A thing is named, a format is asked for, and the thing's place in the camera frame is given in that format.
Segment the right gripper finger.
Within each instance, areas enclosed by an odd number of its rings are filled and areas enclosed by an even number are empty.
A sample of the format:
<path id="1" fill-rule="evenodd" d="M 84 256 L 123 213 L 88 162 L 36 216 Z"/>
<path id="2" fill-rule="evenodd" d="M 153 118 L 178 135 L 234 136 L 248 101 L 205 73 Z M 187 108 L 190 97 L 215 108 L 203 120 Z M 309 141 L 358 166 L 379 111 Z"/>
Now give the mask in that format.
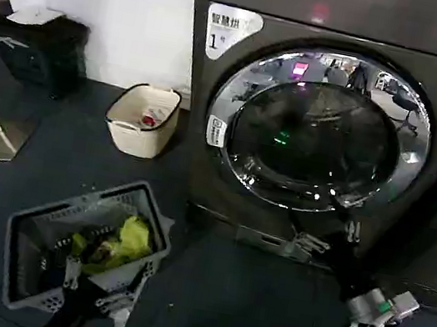
<path id="1" fill-rule="evenodd" d="M 284 245 L 285 256 L 295 259 L 310 260 L 314 254 L 322 255 L 330 251 L 331 246 L 309 233 L 306 233 L 294 216 L 289 216 L 289 222 L 294 233 L 294 237 Z"/>
<path id="2" fill-rule="evenodd" d="M 355 218 L 349 208 L 344 207 L 338 197 L 334 196 L 331 204 L 343 224 L 346 240 L 351 244 L 359 244 L 361 223 Z"/>

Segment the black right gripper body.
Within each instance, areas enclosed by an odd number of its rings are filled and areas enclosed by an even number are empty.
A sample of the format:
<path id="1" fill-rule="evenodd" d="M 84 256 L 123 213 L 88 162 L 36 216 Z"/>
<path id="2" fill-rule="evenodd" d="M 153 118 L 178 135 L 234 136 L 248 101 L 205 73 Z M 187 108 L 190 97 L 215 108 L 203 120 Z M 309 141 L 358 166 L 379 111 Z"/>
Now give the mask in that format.
<path id="1" fill-rule="evenodd" d="M 324 259 L 339 284 L 340 299 L 348 301 L 366 294 L 369 276 L 356 256 L 357 244 L 340 232 L 329 235 L 327 242 L 330 248 L 324 252 Z"/>

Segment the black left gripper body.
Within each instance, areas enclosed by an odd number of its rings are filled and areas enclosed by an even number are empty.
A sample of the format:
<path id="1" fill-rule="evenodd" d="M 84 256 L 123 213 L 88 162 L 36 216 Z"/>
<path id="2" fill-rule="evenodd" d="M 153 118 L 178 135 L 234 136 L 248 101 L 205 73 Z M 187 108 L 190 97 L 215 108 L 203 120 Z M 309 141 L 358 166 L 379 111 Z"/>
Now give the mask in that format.
<path id="1" fill-rule="evenodd" d="M 63 306 L 43 327 L 83 327 L 87 321 L 98 316 L 96 301 L 107 295 L 95 283 L 85 279 L 76 290 L 65 289 L 63 294 Z"/>

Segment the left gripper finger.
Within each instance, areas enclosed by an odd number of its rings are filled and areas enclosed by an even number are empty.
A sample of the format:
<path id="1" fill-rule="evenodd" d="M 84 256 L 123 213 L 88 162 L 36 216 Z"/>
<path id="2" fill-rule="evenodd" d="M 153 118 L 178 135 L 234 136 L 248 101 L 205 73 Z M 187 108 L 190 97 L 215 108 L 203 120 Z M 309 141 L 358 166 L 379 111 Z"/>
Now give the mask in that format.
<path id="1" fill-rule="evenodd" d="M 98 297 L 94 305 L 106 315 L 128 306 L 134 306 L 151 275 L 152 266 L 150 261 L 147 262 L 133 279 L 106 291 L 106 295 Z"/>
<path id="2" fill-rule="evenodd" d="M 73 239 L 62 239 L 58 243 L 55 264 L 63 271 L 63 287 L 66 289 L 79 288 L 79 278 L 82 273 L 82 255 L 85 245 Z"/>

